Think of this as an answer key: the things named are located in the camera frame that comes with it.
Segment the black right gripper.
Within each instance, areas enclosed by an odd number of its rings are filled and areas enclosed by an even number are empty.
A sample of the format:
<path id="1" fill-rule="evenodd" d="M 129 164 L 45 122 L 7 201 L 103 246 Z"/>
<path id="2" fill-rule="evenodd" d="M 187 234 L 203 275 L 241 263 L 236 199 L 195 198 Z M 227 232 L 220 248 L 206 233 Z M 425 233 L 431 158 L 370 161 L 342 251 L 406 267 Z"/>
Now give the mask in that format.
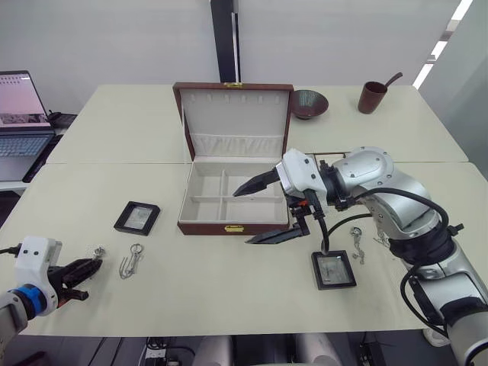
<path id="1" fill-rule="evenodd" d="M 233 196 L 240 197 L 264 191 L 269 185 L 279 180 L 280 177 L 277 169 L 272 169 L 250 178 L 233 192 Z M 309 215 L 312 215 L 313 219 L 318 222 L 322 234 L 325 235 L 325 214 L 323 213 L 316 192 L 312 189 L 306 189 L 302 195 L 303 197 L 295 197 L 289 194 L 285 195 L 291 216 L 296 219 L 296 222 L 290 229 L 259 233 L 246 240 L 246 244 L 274 245 L 301 236 L 308 236 L 310 230 L 305 217 Z"/>

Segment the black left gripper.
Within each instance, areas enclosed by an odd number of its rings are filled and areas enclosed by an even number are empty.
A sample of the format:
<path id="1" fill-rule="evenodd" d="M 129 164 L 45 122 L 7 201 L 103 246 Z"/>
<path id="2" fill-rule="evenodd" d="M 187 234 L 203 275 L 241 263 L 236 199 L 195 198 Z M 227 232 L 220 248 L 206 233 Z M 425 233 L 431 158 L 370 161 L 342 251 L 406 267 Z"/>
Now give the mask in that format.
<path id="1" fill-rule="evenodd" d="M 50 266 L 47 277 L 50 285 L 56 292 L 58 305 L 63 306 L 70 300 L 87 300 L 87 291 L 68 290 L 67 287 L 76 287 L 92 277 L 103 263 L 99 258 L 77 259 L 66 266 Z"/>

